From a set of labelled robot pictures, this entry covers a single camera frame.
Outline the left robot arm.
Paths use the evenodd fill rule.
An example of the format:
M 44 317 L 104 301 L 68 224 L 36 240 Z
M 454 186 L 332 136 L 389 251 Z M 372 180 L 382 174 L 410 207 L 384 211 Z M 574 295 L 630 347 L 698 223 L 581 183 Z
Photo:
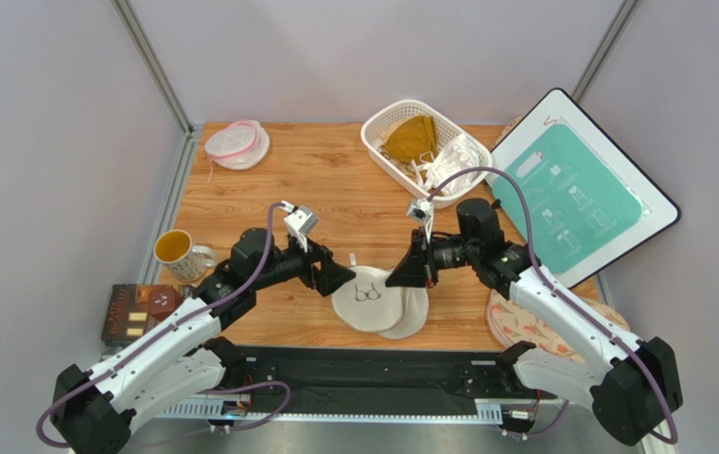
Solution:
M 324 246 L 290 236 L 280 250 L 269 230 L 249 229 L 230 257 L 146 335 L 86 371 L 63 370 L 49 420 L 77 453 L 117 453 L 165 409 L 241 383 L 245 358 L 219 335 L 255 306 L 259 290 L 298 279 L 329 296 L 355 276 Z

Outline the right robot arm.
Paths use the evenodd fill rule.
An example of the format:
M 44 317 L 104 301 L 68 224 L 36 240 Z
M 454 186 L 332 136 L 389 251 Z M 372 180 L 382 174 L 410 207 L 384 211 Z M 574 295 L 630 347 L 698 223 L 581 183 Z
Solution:
M 531 258 L 529 247 L 505 239 L 496 209 L 484 199 L 457 205 L 457 234 L 433 232 L 434 208 L 426 199 L 411 200 L 407 215 L 419 226 L 386 286 L 433 288 L 439 271 L 468 266 L 483 285 L 535 315 L 580 357 L 561 358 L 520 340 L 501 359 L 522 386 L 589 408 L 624 445 L 636 445 L 671 422 L 683 396 L 675 352 L 666 341 L 643 340 L 620 328 L 565 288 Z

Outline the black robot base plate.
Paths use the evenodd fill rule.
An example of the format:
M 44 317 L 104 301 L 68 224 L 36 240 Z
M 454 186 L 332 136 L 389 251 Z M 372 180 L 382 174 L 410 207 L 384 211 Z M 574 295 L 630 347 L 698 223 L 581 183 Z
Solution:
M 491 351 L 239 346 L 246 359 L 223 388 L 261 384 L 261 409 L 289 403 L 307 410 L 458 410 L 472 399 L 533 405 L 550 398 L 521 384 Z

